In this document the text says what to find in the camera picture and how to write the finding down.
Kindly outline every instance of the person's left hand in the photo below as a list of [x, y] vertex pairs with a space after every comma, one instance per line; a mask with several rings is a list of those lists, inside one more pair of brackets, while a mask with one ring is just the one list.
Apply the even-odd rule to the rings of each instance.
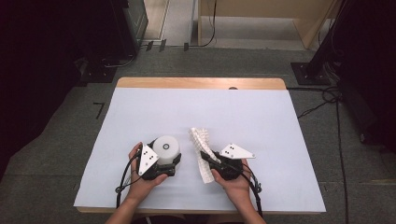
[[[134, 156], [134, 154], [137, 152], [137, 150], [141, 145], [142, 143], [138, 143], [136, 146], [134, 146], [132, 151], [129, 153], [129, 159], [131, 159]], [[131, 167], [132, 167], [132, 171], [131, 171], [132, 173], [131, 183], [132, 183], [140, 178], [140, 175], [138, 175], [136, 171], [136, 160], [132, 161]], [[143, 178], [140, 178], [129, 187], [129, 192], [128, 195], [126, 196], [126, 199], [132, 199], [137, 203], [143, 202], [143, 200], [146, 199], [146, 197], [149, 195], [151, 190], [154, 187], [160, 185], [167, 177], [168, 175], [159, 175], [157, 176], [157, 178], [153, 180], [144, 180]]]

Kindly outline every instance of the table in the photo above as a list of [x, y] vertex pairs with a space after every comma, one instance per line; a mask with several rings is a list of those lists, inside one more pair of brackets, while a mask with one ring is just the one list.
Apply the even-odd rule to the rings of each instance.
[[[238, 91], [228, 91], [230, 88], [237, 88]], [[263, 139], [248, 135], [249, 130], [255, 130], [257, 128], [255, 126], [260, 123], [254, 118], [255, 122], [250, 122], [249, 119], [240, 119], [230, 126], [236, 125], [235, 127], [237, 127], [240, 124], [244, 124], [243, 127], [238, 129], [241, 133], [227, 133], [225, 130], [228, 127], [224, 127], [224, 125], [230, 125], [225, 124], [230, 123], [230, 119], [225, 119], [225, 122], [223, 122], [221, 121], [222, 118], [236, 116], [239, 113], [250, 113], [249, 111], [254, 109], [255, 106], [260, 108], [260, 104], [251, 104], [249, 101], [250, 97], [257, 97], [257, 94], [259, 97], [267, 95], [267, 97], [264, 97], [265, 99], [262, 98], [263, 100], [278, 102], [278, 104], [262, 102], [266, 105], [265, 111], [267, 111], [262, 111], [262, 113], [274, 113], [273, 116], [282, 116], [283, 119], [277, 122], [276, 125], [272, 125], [271, 118], [263, 118], [266, 119], [266, 125], [268, 126], [262, 130]], [[153, 105], [155, 99], [159, 102], [163, 102], [163, 99], [168, 99], [167, 103], [169, 105], [175, 105], [175, 102], [177, 102], [178, 106], [169, 108], [169, 111], [158, 113], [156, 110], [163, 108], [163, 106], [157, 107]], [[223, 99], [228, 99], [232, 105], [237, 103], [241, 105], [241, 108], [230, 113], [221, 112], [216, 117], [217, 113], [215, 112], [221, 110], [221, 101]], [[188, 105], [187, 111], [191, 110], [194, 112], [188, 113], [188, 116], [193, 116], [193, 118], [183, 118], [185, 115], [182, 115], [180, 111], [186, 110], [184, 108], [185, 105]], [[218, 110], [208, 110], [205, 109], [206, 106], [219, 106], [219, 108]], [[203, 118], [200, 116], [201, 114], [210, 114], [210, 116], [215, 116], [216, 119], [207, 120], [207, 117]], [[172, 115], [176, 116], [177, 123], [172, 122], [172, 118], [170, 118]], [[140, 119], [129, 119], [129, 117], [136, 118], [136, 116], [140, 117]], [[262, 116], [262, 114], [260, 112], [259, 114], [251, 114], [251, 116]], [[170, 127], [170, 125], [162, 125], [161, 122], [170, 122], [174, 125]], [[173, 133], [172, 135], [180, 143], [182, 153], [180, 167], [175, 176], [169, 177], [151, 192], [136, 212], [141, 214], [235, 214], [236, 211], [233, 205], [228, 201], [221, 187], [216, 183], [204, 185], [202, 179], [200, 179], [197, 170], [198, 164], [194, 162], [194, 158], [191, 158], [191, 155], [193, 157], [195, 155], [191, 149], [193, 145], [190, 143], [186, 132], [191, 126], [189, 122], [209, 124], [209, 134], [213, 136], [210, 140], [210, 145], [214, 147], [222, 145], [228, 139], [239, 138], [239, 136], [246, 139], [246, 142], [242, 141], [244, 144], [242, 146], [249, 147], [250, 143], [257, 146], [257, 142], [265, 142], [265, 147], [262, 150], [251, 150], [258, 158], [262, 158], [261, 160], [265, 161], [264, 165], [257, 160], [249, 161], [251, 168], [263, 185], [264, 195], [262, 195], [262, 201], [265, 202], [263, 205], [264, 213], [316, 214], [325, 212], [324, 203], [318, 189], [318, 182], [283, 80], [279, 78], [211, 77], [123, 77], [119, 80], [102, 130], [98, 135], [81, 180], [75, 201], [75, 207], [78, 211], [113, 212], [116, 197], [113, 188], [119, 184], [119, 175], [124, 169], [127, 162], [127, 154], [131, 147], [136, 142], [141, 141], [142, 138], [147, 138], [147, 140], [145, 139], [147, 142], [152, 140], [153, 137], [158, 137], [161, 133], [170, 132]], [[276, 139], [277, 134], [283, 133], [288, 135], [288, 141], [271, 140]], [[295, 148], [290, 150], [288, 144], [293, 144]], [[298, 178], [294, 177], [296, 176], [293, 173], [295, 171], [301, 171]], [[277, 195], [276, 197], [279, 197], [279, 200], [271, 198], [273, 194]], [[297, 197], [303, 199], [304, 202], [295, 201], [293, 199], [295, 196], [293, 195], [298, 195]], [[285, 202], [286, 199], [290, 199], [291, 203]]]
[[[323, 23], [333, 18], [339, 0], [218, 0], [216, 17], [291, 18], [306, 49]], [[198, 45], [202, 45], [202, 16], [213, 17], [215, 0], [198, 2]]]

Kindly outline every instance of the forearm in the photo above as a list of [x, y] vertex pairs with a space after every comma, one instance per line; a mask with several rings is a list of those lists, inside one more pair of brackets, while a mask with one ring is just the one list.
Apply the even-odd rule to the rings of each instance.
[[134, 210], [138, 205], [139, 203], [136, 200], [126, 198], [116, 212], [108, 219], [106, 224], [130, 224], [134, 216]]
[[246, 224], [265, 224], [264, 219], [257, 213], [250, 200], [234, 205]]

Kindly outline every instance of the hand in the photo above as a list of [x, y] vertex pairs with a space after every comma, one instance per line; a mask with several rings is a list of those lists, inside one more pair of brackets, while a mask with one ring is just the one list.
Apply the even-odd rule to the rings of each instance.
[[[245, 170], [247, 169], [245, 165], [248, 166], [247, 160], [242, 160], [242, 163], [244, 164], [244, 174], [250, 179], [250, 172]], [[238, 207], [237, 205], [241, 205], [243, 203], [250, 203], [249, 183], [244, 177], [240, 175], [233, 180], [224, 180], [219, 172], [214, 169], [211, 171], [216, 182], [218, 182], [224, 188], [228, 198], [236, 207]]]
[[[134, 156], [134, 154], [137, 152], [137, 150], [141, 145], [142, 143], [138, 143], [136, 146], [134, 146], [132, 151], [129, 153], [129, 159], [131, 159]], [[135, 182], [137, 179], [138, 180], [135, 183], [133, 183], [129, 188], [129, 192], [128, 195], [126, 196], [126, 199], [132, 199], [137, 203], [143, 202], [143, 200], [146, 199], [146, 197], [149, 195], [151, 190], [154, 189], [154, 187], [160, 185], [166, 179], [166, 177], [168, 177], [168, 175], [159, 175], [157, 176], [157, 178], [153, 180], [144, 180], [140, 178], [140, 175], [138, 175], [136, 171], [136, 160], [132, 161], [131, 168], [132, 168], [131, 183]]]

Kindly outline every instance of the person's right hand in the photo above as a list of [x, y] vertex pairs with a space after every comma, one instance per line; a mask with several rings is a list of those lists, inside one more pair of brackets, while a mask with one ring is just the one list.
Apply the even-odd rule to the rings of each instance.
[[[247, 160], [243, 159], [242, 163], [248, 166]], [[244, 174], [250, 179], [250, 172], [247, 171], [247, 167], [243, 166]], [[238, 205], [251, 203], [249, 196], [249, 184], [244, 177], [241, 175], [233, 180], [224, 180], [219, 172], [212, 169], [212, 175], [215, 177], [216, 182], [218, 182], [227, 193], [230, 201], [238, 207]]]

